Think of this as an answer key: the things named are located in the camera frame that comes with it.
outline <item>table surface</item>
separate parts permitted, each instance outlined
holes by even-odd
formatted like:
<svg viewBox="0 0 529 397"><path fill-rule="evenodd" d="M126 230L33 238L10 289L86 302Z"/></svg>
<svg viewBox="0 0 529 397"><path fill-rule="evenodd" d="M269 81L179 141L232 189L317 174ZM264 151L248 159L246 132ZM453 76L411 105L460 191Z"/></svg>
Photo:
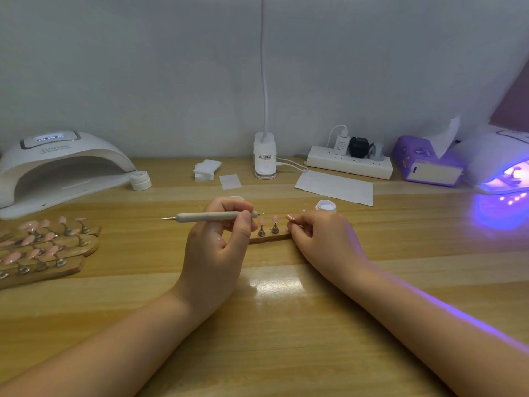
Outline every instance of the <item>table surface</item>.
<svg viewBox="0 0 529 397"><path fill-rule="evenodd" d="M160 220L239 195L267 217L313 209L288 167L253 176L250 159L221 159L215 180L193 182L202 159L137 159L153 187L89 195L31 215L88 217L99 250L74 276L0 291L0 380L71 346L168 290L191 224ZM219 175L242 188L223 191ZM524 201L329 172L374 183L374 207L334 200L367 256L429 294L529 343L529 226ZM0 228L24 221L0 222ZM447 387L363 309L323 279L292 240L250 245L237 289L191 334L141 396L446 396Z"/></svg>

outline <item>black charger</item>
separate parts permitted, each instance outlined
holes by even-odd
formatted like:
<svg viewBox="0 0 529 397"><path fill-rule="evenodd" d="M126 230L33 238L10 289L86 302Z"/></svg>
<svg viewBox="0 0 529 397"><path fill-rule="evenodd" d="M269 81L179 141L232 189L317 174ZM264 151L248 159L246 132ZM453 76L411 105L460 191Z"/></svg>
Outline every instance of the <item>black charger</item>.
<svg viewBox="0 0 529 397"><path fill-rule="evenodd" d="M351 153L351 157L363 159L369 153L369 147L370 145L366 138L354 136L349 142L349 153Z"/></svg>

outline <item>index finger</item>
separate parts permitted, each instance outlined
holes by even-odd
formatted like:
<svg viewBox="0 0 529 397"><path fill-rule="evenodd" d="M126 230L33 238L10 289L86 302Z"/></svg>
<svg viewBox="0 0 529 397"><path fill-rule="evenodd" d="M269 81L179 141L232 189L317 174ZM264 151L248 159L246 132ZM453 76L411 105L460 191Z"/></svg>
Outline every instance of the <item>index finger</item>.
<svg viewBox="0 0 529 397"><path fill-rule="evenodd" d="M204 208L204 212L242 212L253 211L253 205L246 200L239 198L219 197L209 202Z"/></svg>
<svg viewBox="0 0 529 397"><path fill-rule="evenodd" d="M318 220L318 218L322 218L323 216L327 216L328 214L332 213L324 212L321 210L312 210L309 212L303 212L301 214L288 214L287 220L297 224L298 226L302 226L304 224L310 224L311 226L313 226L316 220Z"/></svg>

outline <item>white cable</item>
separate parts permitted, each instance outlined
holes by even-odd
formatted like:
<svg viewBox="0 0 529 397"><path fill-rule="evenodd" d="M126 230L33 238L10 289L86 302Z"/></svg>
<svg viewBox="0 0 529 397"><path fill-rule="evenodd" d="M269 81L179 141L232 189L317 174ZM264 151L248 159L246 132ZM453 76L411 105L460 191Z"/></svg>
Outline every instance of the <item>white cable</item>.
<svg viewBox="0 0 529 397"><path fill-rule="evenodd" d="M333 129L331 129L331 132L329 132L329 138L327 139L327 145L325 147L329 147L329 142L331 141L331 135L333 133L333 131L336 129L336 128L340 128L341 126L343 126L345 129L347 129L347 126L343 125L343 124L338 124L337 126L335 126Z"/></svg>
<svg viewBox="0 0 529 397"><path fill-rule="evenodd" d="M296 163L295 161L292 161L292 160L283 159L282 157L276 157L276 160L288 161L289 163L295 164L296 166L299 166L299 167L301 167L304 170L308 170L308 167L306 167L306 166L304 166L302 164Z"/></svg>
<svg viewBox="0 0 529 397"><path fill-rule="evenodd" d="M303 169L303 168L294 166L293 164L282 163L280 161L276 162L276 166L291 166L291 167L295 168L296 170L299 170L302 173L306 173L308 171L308 168Z"/></svg>
<svg viewBox="0 0 529 397"><path fill-rule="evenodd" d="M264 40L265 40L265 37L264 37L264 23L265 23L265 18L264 18L264 15L265 15L265 10L264 10L264 7L265 7L265 2L264 0L261 0L261 80L263 82L263 98L264 98L264 104L265 104L265 107L264 107L264 112L265 112L265 124L264 124L264 127L263 127L263 138L266 138L266 135L268 134L268 86L267 86L267 83L266 83L266 69L265 69L265 64L264 64L264 50L265 50L265 45L264 45Z"/></svg>

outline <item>white pen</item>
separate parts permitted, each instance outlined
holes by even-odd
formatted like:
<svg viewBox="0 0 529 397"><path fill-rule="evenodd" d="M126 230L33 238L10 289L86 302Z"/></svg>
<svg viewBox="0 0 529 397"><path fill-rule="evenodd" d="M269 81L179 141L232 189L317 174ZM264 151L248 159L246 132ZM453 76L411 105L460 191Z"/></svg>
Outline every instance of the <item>white pen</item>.
<svg viewBox="0 0 529 397"><path fill-rule="evenodd" d="M202 212L202 213L179 213L176 217L165 217L162 220L176 220L179 223L194 223L195 221L222 221L235 220L241 212ZM252 219L263 216L264 213L250 212Z"/></svg>

